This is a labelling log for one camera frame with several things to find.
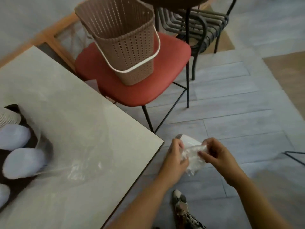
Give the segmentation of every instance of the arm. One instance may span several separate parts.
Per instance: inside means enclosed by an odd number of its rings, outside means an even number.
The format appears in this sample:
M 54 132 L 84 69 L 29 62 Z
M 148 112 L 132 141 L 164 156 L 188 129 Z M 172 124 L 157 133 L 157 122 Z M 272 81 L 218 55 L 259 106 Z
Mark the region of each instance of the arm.
M 227 183 L 237 190 L 252 228 L 291 228 L 247 177 L 223 144 L 215 138 L 206 139 L 203 144 L 207 145 L 209 153 L 199 152 L 199 156 L 211 163 Z
M 181 162 L 182 141 L 173 139 L 157 178 L 140 193 L 128 208 L 107 229 L 151 229 L 165 193 L 176 184 L 189 165 Z

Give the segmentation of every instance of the chair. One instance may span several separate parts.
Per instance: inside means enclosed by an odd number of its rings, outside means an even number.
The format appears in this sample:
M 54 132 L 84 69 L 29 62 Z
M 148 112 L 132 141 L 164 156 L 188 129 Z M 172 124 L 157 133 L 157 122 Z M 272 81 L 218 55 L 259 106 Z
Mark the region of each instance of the chair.
M 75 60 L 77 75 L 83 80 L 96 79 L 99 90 L 103 95 L 125 106 L 142 106 L 149 128 L 154 133 L 161 127 L 185 91 L 187 92 L 187 108 L 189 107 L 189 58 L 191 57 L 191 48 L 187 43 L 175 37 L 162 33 L 158 34 L 161 41 L 161 48 L 158 55 L 154 58 L 153 73 L 146 79 L 132 86 L 126 86 L 120 81 L 113 70 L 109 68 L 94 43 L 91 43 L 85 48 Z M 155 50 L 157 49 L 157 45 L 158 42 L 155 38 Z M 186 87 L 174 82 L 184 66 L 186 66 Z M 154 130 L 146 109 L 146 104 L 161 95 L 171 83 L 181 87 L 183 92 L 159 126 Z
M 213 11 L 187 9 L 179 10 L 173 13 L 165 8 L 158 8 L 155 11 L 156 19 L 159 15 L 162 27 L 169 32 L 176 33 L 177 38 L 186 41 L 185 16 L 189 14 L 189 37 L 197 41 L 191 46 L 192 56 L 194 57 L 192 65 L 192 80 L 195 80 L 196 61 L 200 53 L 203 53 L 208 46 L 216 39 L 214 53 L 217 52 L 219 37 L 221 32 L 229 22 L 228 15 L 234 7 L 237 0 L 233 0 L 226 14 Z

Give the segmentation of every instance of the table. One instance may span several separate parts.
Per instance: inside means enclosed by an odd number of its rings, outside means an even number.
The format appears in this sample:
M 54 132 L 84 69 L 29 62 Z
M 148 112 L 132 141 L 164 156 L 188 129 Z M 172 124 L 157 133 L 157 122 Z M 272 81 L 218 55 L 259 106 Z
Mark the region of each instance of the table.
M 52 142 L 54 167 L 89 165 L 77 180 L 40 175 L 0 214 L 0 228 L 100 228 L 163 144 L 34 46 L 0 69 L 0 106 L 7 104 Z

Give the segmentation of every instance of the dark tray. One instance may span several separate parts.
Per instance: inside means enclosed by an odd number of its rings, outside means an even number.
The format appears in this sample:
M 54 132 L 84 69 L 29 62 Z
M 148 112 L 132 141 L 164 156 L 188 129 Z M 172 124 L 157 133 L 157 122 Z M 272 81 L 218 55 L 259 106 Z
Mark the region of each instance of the dark tray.
M 20 109 L 19 109 L 18 105 L 12 104 L 12 105 L 6 106 L 5 108 L 7 108 L 13 112 L 19 113 L 21 115 L 20 125 L 29 128 L 30 132 L 31 132 L 31 138 L 29 139 L 29 141 L 27 142 L 27 144 L 24 147 L 25 148 L 35 148 L 38 143 L 38 139 L 37 139 L 34 131 L 32 130 L 32 128 L 29 127 L 29 125 L 27 124 L 27 121 L 24 118 L 24 116 L 20 113 Z M 4 204 L 4 206 L 2 206 L 0 208 L 0 213 L 4 210 L 4 208 L 6 208 L 17 197 L 17 195 L 21 191 L 23 191 L 30 184 L 31 181 L 33 181 L 37 177 L 37 176 L 33 176 L 33 177 L 19 178 L 19 179 L 14 179 L 14 180 L 7 179 L 6 177 L 4 177 L 3 173 L 2 173 L 2 166 L 4 164 L 6 157 L 10 153 L 11 153 L 11 151 L 0 149 L 0 169 L 1 169 L 0 184 L 7 185 L 11 191 L 8 201 L 6 202 L 6 204 Z

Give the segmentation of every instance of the patterned shoe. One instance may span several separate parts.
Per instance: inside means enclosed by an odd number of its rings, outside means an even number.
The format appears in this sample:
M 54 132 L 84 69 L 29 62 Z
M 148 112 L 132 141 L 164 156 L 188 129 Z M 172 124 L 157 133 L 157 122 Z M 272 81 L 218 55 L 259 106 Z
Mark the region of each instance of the patterned shoe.
M 173 207 L 176 212 L 175 219 L 177 228 L 184 229 L 206 229 L 194 216 L 189 213 L 188 203 L 186 197 L 179 191 L 173 191 L 172 199 Z

